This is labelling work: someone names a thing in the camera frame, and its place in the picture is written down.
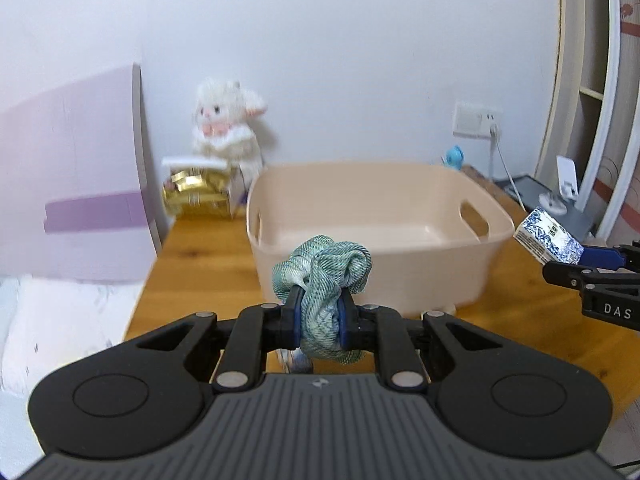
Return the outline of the pink purple headboard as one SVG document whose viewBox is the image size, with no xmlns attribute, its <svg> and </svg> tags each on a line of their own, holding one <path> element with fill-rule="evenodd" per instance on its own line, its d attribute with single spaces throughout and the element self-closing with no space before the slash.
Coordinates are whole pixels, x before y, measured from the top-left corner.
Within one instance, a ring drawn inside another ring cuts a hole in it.
<svg viewBox="0 0 640 480">
<path fill-rule="evenodd" d="M 2 112 L 2 274 L 137 282 L 159 247 L 138 66 L 66 84 Z"/>
</svg>

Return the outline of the white bed pillow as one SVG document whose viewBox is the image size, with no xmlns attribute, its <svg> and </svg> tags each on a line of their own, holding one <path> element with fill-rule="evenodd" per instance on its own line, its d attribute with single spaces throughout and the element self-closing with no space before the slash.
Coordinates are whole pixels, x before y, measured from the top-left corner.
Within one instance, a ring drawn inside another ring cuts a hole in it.
<svg viewBox="0 0 640 480">
<path fill-rule="evenodd" d="M 1 345 L 1 389 L 29 396 L 47 374 L 122 342 L 142 289 L 141 282 L 19 278 Z"/>
</svg>

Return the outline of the white curved shelf frame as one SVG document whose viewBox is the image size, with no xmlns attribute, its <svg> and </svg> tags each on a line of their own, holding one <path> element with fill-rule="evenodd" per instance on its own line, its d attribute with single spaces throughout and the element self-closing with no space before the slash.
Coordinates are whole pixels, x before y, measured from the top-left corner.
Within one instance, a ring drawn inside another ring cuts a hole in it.
<svg viewBox="0 0 640 480">
<path fill-rule="evenodd" d="M 639 0 L 560 0 L 550 114 L 535 177 L 575 164 L 576 211 L 608 245 L 639 235 Z"/>
</svg>

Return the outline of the beige plastic storage basket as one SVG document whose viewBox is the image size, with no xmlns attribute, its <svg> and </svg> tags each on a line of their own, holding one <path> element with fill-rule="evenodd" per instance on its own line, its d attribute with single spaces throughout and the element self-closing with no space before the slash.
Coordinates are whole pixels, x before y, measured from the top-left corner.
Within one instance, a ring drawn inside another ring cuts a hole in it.
<svg viewBox="0 0 640 480">
<path fill-rule="evenodd" d="M 453 314 L 482 294 L 511 217 L 461 171 L 420 162 L 273 166 L 248 194 L 246 232 L 264 297 L 273 267 L 316 235 L 358 243 L 372 270 L 360 304 L 406 318 Z"/>
</svg>

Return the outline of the white phone stand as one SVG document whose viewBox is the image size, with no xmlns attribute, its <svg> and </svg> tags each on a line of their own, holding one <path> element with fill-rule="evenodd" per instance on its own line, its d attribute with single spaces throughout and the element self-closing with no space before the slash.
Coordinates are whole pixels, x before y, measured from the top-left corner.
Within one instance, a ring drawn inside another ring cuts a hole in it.
<svg viewBox="0 0 640 480">
<path fill-rule="evenodd" d="M 539 195 L 539 203 L 552 216 L 564 216 L 578 199 L 577 172 L 573 159 L 556 156 L 558 190 Z"/>
</svg>

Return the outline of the green knitted cloth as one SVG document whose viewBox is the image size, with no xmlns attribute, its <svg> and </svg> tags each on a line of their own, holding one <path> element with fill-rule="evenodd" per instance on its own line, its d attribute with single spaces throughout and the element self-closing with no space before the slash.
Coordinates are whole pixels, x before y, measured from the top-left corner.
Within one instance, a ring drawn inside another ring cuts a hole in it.
<svg viewBox="0 0 640 480">
<path fill-rule="evenodd" d="M 280 300 L 287 300 L 295 286 L 304 291 L 300 348 L 305 356 L 343 365 L 360 360 L 359 350 L 345 350 L 340 343 L 337 301 L 344 290 L 362 292 L 371 269 L 367 248 L 325 235 L 311 237 L 273 266 L 272 289 Z"/>
</svg>

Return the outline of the white wall socket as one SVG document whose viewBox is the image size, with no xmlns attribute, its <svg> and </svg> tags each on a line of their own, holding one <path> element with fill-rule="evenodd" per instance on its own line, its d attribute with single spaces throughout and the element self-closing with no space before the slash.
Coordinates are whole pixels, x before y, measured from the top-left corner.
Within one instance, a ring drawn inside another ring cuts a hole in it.
<svg viewBox="0 0 640 480">
<path fill-rule="evenodd" d="M 502 110 L 465 102 L 454 106 L 452 133 L 469 139 L 491 139 L 499 131 Z"/>
</svg>

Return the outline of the white plush sheep toy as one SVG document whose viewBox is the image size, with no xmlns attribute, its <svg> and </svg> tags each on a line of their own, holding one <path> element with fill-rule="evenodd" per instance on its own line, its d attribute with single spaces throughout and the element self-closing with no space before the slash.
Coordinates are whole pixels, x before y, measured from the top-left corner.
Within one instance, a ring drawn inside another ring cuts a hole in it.
<svg viewBox="0 0 640 480">
<path fill-rule="evenodd" d="M 266 101 L 239 81 L 203 80 L 196 89 L 194 152 L 225 160 L 238 167 L 247 181 L 253 181 L 264 162 L 250 120 L 266 110 Z"/>
</svg>

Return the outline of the blue figurine toy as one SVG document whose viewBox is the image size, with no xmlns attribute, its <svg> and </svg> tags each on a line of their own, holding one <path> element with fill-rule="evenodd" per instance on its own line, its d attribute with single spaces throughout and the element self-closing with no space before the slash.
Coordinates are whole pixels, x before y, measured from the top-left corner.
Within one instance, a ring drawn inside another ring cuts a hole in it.
<svg viewBox="0 0 640 480">
<path fill-rule="evenodd" d="M 455 145 L 446 151 L 442 163 L 449 168 L 460 170 L 464 164 L 464 154 L 459 145 Z"/>
</svg>

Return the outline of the gold snack bag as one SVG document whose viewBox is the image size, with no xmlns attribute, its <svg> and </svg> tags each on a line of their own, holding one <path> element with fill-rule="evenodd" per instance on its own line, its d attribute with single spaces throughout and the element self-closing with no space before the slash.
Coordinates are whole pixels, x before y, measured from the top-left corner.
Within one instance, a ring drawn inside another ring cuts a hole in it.
<svg viewBox="0 0 640 480">
<path fill-rule="evenodd" d="M 238 168 L 171 169 L 162 187 L 165 211 L 171 217 L 232 218 L 241 207 L 245 183 Z"/>
</svg>

